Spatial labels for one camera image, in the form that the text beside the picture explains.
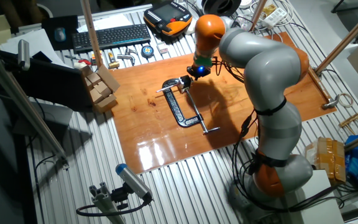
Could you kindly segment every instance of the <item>blue led light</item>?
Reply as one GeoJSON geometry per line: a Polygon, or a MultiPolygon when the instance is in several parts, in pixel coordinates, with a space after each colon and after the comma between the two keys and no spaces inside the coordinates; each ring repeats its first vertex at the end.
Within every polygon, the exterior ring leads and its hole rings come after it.
{"type": "Polygon", "coordinates": [[[199,73],[203,73],[204,72],[204,66],[200,66],[200,67],[198,67],[198,72],[199,73]]]}

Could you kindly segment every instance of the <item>orange wooden board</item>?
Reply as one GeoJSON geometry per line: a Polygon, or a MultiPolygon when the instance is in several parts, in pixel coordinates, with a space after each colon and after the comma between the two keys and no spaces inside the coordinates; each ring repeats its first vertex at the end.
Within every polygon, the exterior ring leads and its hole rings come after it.
{"type": "MultiPolygon", "coordinates": [[[[293,47],[287,33],[280,34],[293,47]]],[[[244,84],[224,68],[219,76],[214,67],[207,77],[195,81],[190,93],[209,129],[219,131],[203,135],[201,125],[181,128],[177,124],[161,89],[162,83],[186,75],[193,55],[170,58],[135,67],[110,70],[121,84],[112,109],[126,164],[136,173],[171,164],[212,149],[234,144],[242,122],[254,109],[244,84]]],[[[195,115],[186,95],[172,89],[186,118],[195,115]]],[[[285,91],[287,100],[300,111],[302,120],[335,111],[323,110],[322,94],[307,75],[285,91]]],[[[246,138],[254,137],[256,126],[246,138]]]]}

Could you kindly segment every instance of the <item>keyboard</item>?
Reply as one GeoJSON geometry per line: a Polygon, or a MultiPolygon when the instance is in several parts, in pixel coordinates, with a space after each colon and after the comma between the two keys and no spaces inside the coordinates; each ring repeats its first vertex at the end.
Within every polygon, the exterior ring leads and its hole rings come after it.
{"type": "MultiPolygon", "coordinates": [[[[97,30],[96,36],[101,50],[142,44],[150,42],[151,39],[145,24],[97,30]]],[[[72,34],[72,37],[75,54],[92,51],[91,39],[88,32],[72,34]]]]}

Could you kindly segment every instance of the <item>white paper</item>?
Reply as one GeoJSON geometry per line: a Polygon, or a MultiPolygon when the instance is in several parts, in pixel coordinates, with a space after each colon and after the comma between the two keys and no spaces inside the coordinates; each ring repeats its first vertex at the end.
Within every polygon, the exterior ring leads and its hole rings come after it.
{"type": "MultiPolygon", "coordinates": [[[[131,22],[125,17],[123,14],[114,15],[107,17],[105,19],[100,19],[97,21],[93,21],[93,26],[95,30],[101,29],[108,29],[114,27],[121,27],[121,26],[129,26],[132,25],[131,22]]],[[[81,26],[77,29],[78,32],[87,32],[88,28],[86,25],[81,26]]]]}
{"type": "Polygon", "coordinates": [[[52,61],[52,63],[70,68],[70,66],[64,64],[60,57],[55,53],[55,50],[53,49],[44,29],[28,32],[24,35],[11,38],[7,40],[5,44],[1,44],[0,49],[12,54],[17,54],[17,45],[20,40],[25,40],[29,43],[30,57],[34,56],[38,52],[42,52],[52,61]]]}

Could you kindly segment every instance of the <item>slotted metal table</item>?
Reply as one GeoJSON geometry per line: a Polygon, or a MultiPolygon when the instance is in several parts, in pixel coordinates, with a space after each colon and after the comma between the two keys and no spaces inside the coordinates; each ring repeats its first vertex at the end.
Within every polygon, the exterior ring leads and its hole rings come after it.
{"type": "MultiPolygon", "coordinates": [[[[276,1],[275,4],[283,7],[281,2],[276,1]]],[[[124,14],[131,23],[143,24],[143,12],[150,7],[151,5],[145,5],[102,12],[94,14],[93,18],[98,20],[115,14],[124,14]]],[[[236,12],[236,14],[242,13],[240,9],[236,12]]],[[[85,25],[83,16],[80,16],[78,21],[80,26],[85,25]]],[[[293,22],[306,27],[296,12],[293,22]]],[[[40,24],[21,27],[16,35],[37,29],[41,29],[40,24]]],[[[309,55],[312,67],[317,66],[326,55],[313,40],[313,36],[297,26],[289,24],[277,27],[275,31],[288,32],[295,45],[309,55]]],[[[194,34],[185,35],[168,46],[168,53],[161,55],[157,50],[159,40],[151,32],[150,35],[152,36],[150,45],[155,49],[154,57],[145,59],[140,56],[143,45],[129,46],[139,53],[135,58],[134,66],[192,54],[195,50],[194,34]]],[[[109,52],[116,56],[124,54],[125,49],[119,47],[104,50],[104,64],[107,65],[109,52]]],[[[73,61],[64,57],[64,55],[75,55],[72,50],[56,51],[56,53],[67,65],[73,66],[73,61]]],[[[90,58],[91,52],[77,56],[90,58]]],[[[128,60],[120,61],[120,68],[131,66],[128,60]]],[[[321,79],[331,96],[348,93],[354,98],[354,94],[340,75],[323,72],[321,79]]],[[[358,112],[357,99],[352,108],[338,105],[335,113],[303,122],[301,138],[293,153],[304,155],[305,146],[320,136],[345,142],[351,133],[340,129],[338,124],[356,112],[358,112]]],[[[358,124],[352,123],[351,128],[358,134],[358,124]]],[[[257,138],[244,141],[244,145],[247,152],[241,152],[240,156],[242,161],[247,161],[250,152],[257,148],[257,138]]],[[[92,204],[88,190],[90,185],[98,186],[100,182],[105,182],[110,190],[122,186],[122,180],[116,175],[115,167],[125,163],[125,160],[111,114],[74,112],[62,146],[67,152],[70,168],[63,169],[55,158],[49,159],[51,162],[41,164],[36,170],[39,191],[35,184],[34,169],[30,169],[38,223],[109,223],[105,217],[78,216],[75,210],[92,204]]],[[[52,155],[51,150],[40,139],[33,141],[27,153],[30,167],[35,167],[35,164],[43,158],[52,155]]],[[[141,174],[140,178],[153,192],[154,202],[138,212],[124,215],[126,222],[133,224],[240,223],[241,218],[237,217],[228,204],[225,193],[226,186],[232,180],[231,153],[232,146],[228,146],[141,174]]],[[[137,196],[129,196],[129,208],[138,207],[140,203],[137,196]]],[[[272,220],[264,220],[264,222],[271,223],[272,220]]]]}

